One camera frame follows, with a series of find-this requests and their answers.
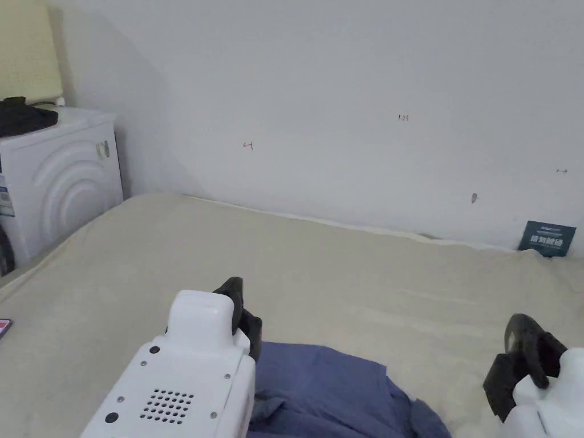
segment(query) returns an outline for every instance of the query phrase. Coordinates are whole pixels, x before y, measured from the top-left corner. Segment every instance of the beige bedsheet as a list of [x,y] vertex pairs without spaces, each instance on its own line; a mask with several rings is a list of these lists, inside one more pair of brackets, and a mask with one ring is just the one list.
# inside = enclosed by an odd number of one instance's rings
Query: beige bedsheet
[[244,278],[265,340],[387,365],[455,436],[496,429],[481,384],[514,312],[583,345],[582,262],[347,230],[186,196],[133,198],[0,289],[3,438],[77,438],[175,294]]

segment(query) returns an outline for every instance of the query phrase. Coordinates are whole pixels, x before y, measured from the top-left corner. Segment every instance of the smartphone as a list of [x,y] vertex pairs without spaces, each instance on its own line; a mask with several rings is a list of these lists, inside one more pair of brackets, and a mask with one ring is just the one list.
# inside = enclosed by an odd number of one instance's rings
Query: smartphone
[[4,334],[8,331],[8,329],[12,325],[12,320],[10,319],[0,319],[0,339],[4,336]]

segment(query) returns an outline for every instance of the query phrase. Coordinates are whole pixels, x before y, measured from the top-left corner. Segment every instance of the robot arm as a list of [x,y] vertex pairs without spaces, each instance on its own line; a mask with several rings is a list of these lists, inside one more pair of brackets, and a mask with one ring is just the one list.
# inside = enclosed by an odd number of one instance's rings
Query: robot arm
[[500,438],[584,436],[584,349],[567,349],[527,315],[512,316],[483,387]]
[[166,334],[138,350],[81,437],[244,437],[262,320],[241,286],[179,292]]

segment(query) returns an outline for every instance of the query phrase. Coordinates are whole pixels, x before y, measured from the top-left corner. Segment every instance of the white robot body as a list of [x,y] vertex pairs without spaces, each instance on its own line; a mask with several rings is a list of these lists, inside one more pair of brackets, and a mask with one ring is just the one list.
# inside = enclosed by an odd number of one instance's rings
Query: white robot body
[[546,390],[530,376],[513,390],[517,406],[501,427],[500,438],[580,438],[584,436],[584,348],[560,357],[560,373]]
[[181,291],[167,333],[138,350],[81,438],[244,437],[255,362],[233,311],[224,295]]

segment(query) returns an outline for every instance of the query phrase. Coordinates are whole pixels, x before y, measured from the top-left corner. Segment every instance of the washing machine label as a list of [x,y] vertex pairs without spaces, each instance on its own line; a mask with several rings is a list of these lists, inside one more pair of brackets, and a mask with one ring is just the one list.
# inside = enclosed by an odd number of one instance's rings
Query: washing machine label
[[14,208],[8,194],[8,187],[4,187],[4,177],[0,176],[0,216],[14,217]]

